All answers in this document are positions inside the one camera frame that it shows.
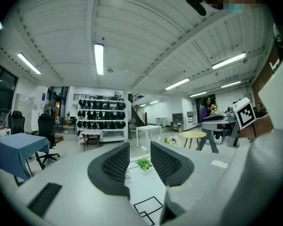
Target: white shelving unit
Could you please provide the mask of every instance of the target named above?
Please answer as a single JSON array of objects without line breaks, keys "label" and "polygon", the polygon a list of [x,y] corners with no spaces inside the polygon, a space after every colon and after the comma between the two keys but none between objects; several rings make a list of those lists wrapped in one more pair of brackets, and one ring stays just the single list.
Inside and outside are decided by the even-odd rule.
[{"label": "white shelving unit", "polygon": [[[118,100],[101,100],[101,99],[82,99],[82,100],[85,100],[85,101],[96,101],[96,102],[103,102],[103,105],[107,104],[107,102],[109,102],[110,104],[116,104],[116,103],[125,103],[125,101],[118,101]],[[80,106],[80,104],[78,104],[78,107],[77,107],[77,112],[76,112],[76,115],[79,111],[96,111],[96,112],[125,112],[125,110],[99,110],[99,109],[82,109],[82,107]],[[128,125],[128,118],[127,118],[127,115],[126,117],[123,119],[123,120],[88,120],[88,119],[78,119],[78,121],[92,121],[92,122],[121,122],[121,121],[124,121],[126,123],[126,125]],[[103,139],[101,140],[101,142],[111,142],[111,141],[125,141],[125,128],[123,129],[101,129],[101,131],[104,132],[104,137]],[[88,128],[78,128],[77,127],[77,130],[87,130]]]}]

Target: blue tablecloth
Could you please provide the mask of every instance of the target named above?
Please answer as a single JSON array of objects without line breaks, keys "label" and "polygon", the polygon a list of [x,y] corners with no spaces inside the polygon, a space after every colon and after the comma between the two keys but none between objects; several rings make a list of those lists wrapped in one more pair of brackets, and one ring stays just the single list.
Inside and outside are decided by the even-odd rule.
[{"label": "blue tablecloth", "polygon": [[50,142],[46,137],[25,133],[0,137],[0,168],[27,180],[30,174],[26,170],[26,159],[37,151],[48,152],[49,147]]}]

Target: wooden tabletop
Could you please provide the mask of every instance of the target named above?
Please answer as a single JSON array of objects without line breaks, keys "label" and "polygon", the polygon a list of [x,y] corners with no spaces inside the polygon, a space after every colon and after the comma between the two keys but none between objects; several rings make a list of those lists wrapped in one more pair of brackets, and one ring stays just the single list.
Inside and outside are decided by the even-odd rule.
[{"label": "wooden tabletop", "polygon": [[205,132],[202,131],[184,131],[184,132],[180,132],[179,136],[180,137],[184,137],[184,138],[203,138],[205,137],[207,134]]}]

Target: ceiling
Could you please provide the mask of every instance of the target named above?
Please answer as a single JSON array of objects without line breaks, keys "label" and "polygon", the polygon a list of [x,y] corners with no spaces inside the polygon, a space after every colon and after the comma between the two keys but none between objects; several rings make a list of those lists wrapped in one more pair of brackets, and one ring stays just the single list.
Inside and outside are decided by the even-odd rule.
[{"label": "ceiling", "polygon": [[[44,86],[189,95],[237,80],[249,85],[271,50],[270,13],[205,8],[200,16],[185,0],[19,0],[2,21],[0,64]],[[95,43],[104,44],[103,76],[96,73]],[[244,61],[212,69],[241,52]],[[184,78],[190,82],[164,90]]]}]

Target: round table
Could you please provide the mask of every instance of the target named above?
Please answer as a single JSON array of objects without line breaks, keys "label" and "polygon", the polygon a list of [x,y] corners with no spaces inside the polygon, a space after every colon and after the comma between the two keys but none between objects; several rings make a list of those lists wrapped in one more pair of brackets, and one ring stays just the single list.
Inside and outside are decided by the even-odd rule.
[{"label": "round table", "polygon": [[185,145],[187,145],[188,139],[190,139],[190,146],[189,149],[191,148],[191,144],[192,144],[192,140],[196,139],[197,140],[197,151],[200,151],[200,147],[199,147],[199,138],[203,138],[205,137],[207,134],[205,132],[202,131],[185,131],[185,132],[180,132],[179,136],[180,137],[184,137],[186,138],[185,143],[184,143],[184,147]]}]

